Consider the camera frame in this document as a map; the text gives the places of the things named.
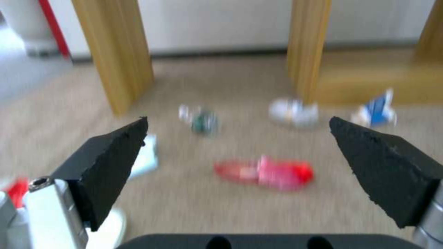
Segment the clear plastic bottle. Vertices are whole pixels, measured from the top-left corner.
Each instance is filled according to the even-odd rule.
[[[191,130],[199,134],[212,134],[218,130],[218,119],[214,112],[201,106],[190,109],[180,105],[179,119],[191,126]]]

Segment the litter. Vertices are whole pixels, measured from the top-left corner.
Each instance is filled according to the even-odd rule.
[[[148,134],[143,139],[144,146],[139,150],[137,158],[131,168],[131,174],[128,180],[137,176],[153,171],[157,168],[159,160],[157,158],[157,137]]]
[[[361,105],[356,112],[351,114],[351,122],[364,127],[373,127],[393,123],[397,125],[397,114],[391,107],[394,90],[389,88],[386,92]]]
[[[220,177],[240,183],[293,191],[307,185],[314,177],[308,162],[274,161],[262,156],[258,161],[223,161],[214,165]]]
[[[180,105],[179,118],[189,124],[195,133],[211,134],[218,129],[218,119],[214,112],[200,106],[191,110],[187,105]]]
[[[319,120],[317,104],[303,106],[301,100],[277,99],[269,106],[271,119],[296,127],[308,127]]]

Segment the wooden table leg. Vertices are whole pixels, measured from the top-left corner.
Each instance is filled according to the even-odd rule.
[[[137,0],[72,0],[116,115],[154,82]]]
[[[420,62],[443,62],[443,0],[436,0],[416,48]]]
[[[293,0],[288,72],[304,103],[314,101],[331,0]]]

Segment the crushed plastic bottle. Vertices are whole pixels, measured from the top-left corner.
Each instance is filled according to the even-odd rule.
[[[258,161],[223,161],[214,165],[220,177],[241,183],[258,184],[280,191],[294,191],[314,177],[308,162],[275,161],[262,156]]]
[[[195,133],[212,134],[218,129],[215,113],[200,106],[190,109],[187,105],[180,105],[179,119],[190,125]]]
[[[391,107],[394,90],[389,88],[365,105],[361,105],[356,112],[351,114],[351,122],[364,127],[373,127],[392,123],[397,125],[397,114]]]
[[[319,120],[319,108],[314,105],[303,105],[297,99],[277,99],[269,106],[271,119],[289,123],[295,127],[309,127]]]

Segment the screw hole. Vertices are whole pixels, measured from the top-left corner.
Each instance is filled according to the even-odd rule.
[[[226,238],[217,236],[208,242],[206,249],[231,249],[231,243]]]
[[[32,185],[40,186],[42,184],[45,184],[47,181],[48,181],[48,178],[39,178],[39,179],[36,179],[34,182],[32,182]]]
[[[307,249],[334,249],[329,241],[321,236],[315,236],[308,240]]]

